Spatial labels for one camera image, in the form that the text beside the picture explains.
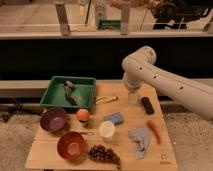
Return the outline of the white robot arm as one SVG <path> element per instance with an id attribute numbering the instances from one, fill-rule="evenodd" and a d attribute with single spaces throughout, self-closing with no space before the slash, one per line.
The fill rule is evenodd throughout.
<path id="1" fill-rule="evenodd" d="M 148 83 L 188 110 L 206 120 L 213 120 L 213 87 L 156 67 L 156 58 L 155 51 L 144 46 L 123 59 L 123 84 L 126 89 L 135 92 L 143 83 Z"/>

